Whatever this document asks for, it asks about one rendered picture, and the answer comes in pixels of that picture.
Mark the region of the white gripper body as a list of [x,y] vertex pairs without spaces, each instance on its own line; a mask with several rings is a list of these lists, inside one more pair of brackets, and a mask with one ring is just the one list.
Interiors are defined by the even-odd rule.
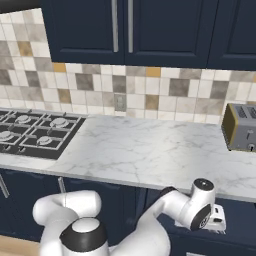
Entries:
[[[184,227],[184,226],[182,226],[179,222],[177,222],[177,221],[175,221],[174,222],[174,225],[176,226],[176,227]],[[217,234],[226,234],[226,231],[225,230],[217,230],[216,228],[213,228],[213,227],[210,227],[209,229],[207,229],[207,228],[203,228],[204,230],[208,230],[209,232],[213,232],[213,233],[217,233]]]

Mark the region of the navy drawer front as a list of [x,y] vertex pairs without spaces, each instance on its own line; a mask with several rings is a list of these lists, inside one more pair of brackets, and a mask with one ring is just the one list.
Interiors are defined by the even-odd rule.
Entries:
[[159,222],[170,234],[205,238],[210,241],[231,242],[256,248],[256,206],[253,203],[217,198],[215,203],[224,208],[226,230],[224,234],[209,230],[191,232],[177,227],[167,215],[161,214]]
[[170,256],[186,256],[186,252],[207,256],[256,256],[256,249],[230,243],[214,242],[175,234],[169,235]]

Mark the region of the navy base cupboard door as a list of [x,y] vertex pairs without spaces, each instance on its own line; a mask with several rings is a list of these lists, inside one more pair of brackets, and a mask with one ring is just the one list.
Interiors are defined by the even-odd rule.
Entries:
[[100,195],[102,206],[97,218],[106,227],[110,246],[117,245],[135,229],[135,187],[72,178],[65,178],[64,184],[67,192],[93,190]]
[[44,227],[38,225],[32,211],[44,196],[58,194],[56,176],[0,169],[9,191],[5,198],[0,188],[0,235],[39,242]]

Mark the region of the grey and gold toaster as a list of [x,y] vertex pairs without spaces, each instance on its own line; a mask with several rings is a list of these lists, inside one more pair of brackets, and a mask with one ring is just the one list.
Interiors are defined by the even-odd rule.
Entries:
[[256,105],[228,103],[221,129],[229,151],[256,153]]

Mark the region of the black gas hob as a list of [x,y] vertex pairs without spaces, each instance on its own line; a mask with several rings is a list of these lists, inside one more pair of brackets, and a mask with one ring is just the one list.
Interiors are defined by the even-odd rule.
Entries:
[[0,153],[57,160],[86,118],[0,108]]

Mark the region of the dark range hood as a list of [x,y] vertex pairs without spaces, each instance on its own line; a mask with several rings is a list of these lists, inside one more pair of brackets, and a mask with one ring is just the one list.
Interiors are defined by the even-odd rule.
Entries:
[[40,8],[40,0],[0,0],[0,14]]

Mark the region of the grey wall socket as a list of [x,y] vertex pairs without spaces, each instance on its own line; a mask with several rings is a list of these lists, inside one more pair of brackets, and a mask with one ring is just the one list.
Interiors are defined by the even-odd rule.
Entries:
[[126,96],[123,94],[114,95],[115,110],[120,112],[126,111]]

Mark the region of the navy wall cupboard door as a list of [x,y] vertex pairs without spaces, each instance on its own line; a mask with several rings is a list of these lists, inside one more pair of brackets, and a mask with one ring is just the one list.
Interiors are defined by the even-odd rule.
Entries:
[[40,1],[53,62],[124,64],[123,0],[117,0],[117,53],[113,51],[111,0]]
[[128,0],[124,0],[125,63],[204,68],[218,0],[133,0],[133,53],[128,52]]
[[256,0],[219,0],[208,68],[256,71]]

